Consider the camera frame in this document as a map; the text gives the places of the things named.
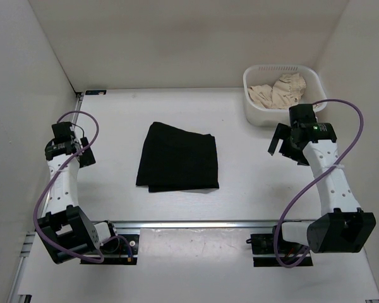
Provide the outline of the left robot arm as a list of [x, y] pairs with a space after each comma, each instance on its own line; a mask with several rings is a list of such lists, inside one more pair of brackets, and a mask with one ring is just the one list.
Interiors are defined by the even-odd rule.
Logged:
[[59, 176], [49, 189], [49, 203], [45, 215], [37, 220], [38, 226], [47, 238], [74, 253], [94, 253], [100, 247], [107, 253], [114, 252], [120, 238], [113, 223], [92, 223], [78, 205], [78, 171], [96, 163], [92, 150], [88, 148], [62, 166], [89, 144], [87, 137], [78, 139], [71, 122], [53, 124], [52, 131], [54, 138], [45, 147], [45, 158], [50, 176], [57, 172]]

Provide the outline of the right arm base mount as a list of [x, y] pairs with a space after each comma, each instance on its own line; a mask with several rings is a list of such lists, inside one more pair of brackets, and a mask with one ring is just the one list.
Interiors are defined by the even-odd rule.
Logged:
[[[246, 243], [251, 246], [253, 266], [255, 268], [281, 267], [274, 253], [274, 230], [271, 232], [251, 234]], [[298, 243], [284, 241], [282, 236], [278, 239], [278, 253], [283, 263], [293, 264], [300, 259], [307, 249]]]

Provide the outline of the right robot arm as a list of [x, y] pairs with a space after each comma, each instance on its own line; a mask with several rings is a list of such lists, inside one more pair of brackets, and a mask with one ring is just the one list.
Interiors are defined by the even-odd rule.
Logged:
[[[309, 166], [313, 181], [286, 206], [271, 236], [274, 253], [284, 253], [294, 243], [313, 253], [358, 253], [376, 225], [372, 212], [363, 211], [346, 179], [341, 161], [356, 144], [338, 152], [337, 136], [330, 123], [318, 122], [313, 105], [289, 108], [289, 124], [278, 124], [268, 148], [278, 150], [299, 165]], [[321, 216], [311, 223], [285, 222], [296, 201], [316, 187]]]

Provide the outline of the black trousers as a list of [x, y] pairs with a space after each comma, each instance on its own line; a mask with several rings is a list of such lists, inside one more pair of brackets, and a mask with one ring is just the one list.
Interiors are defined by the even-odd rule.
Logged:
[[215, 137], [153, 122], [143, 143], [136, 185], [150, 193], [218, 189]]

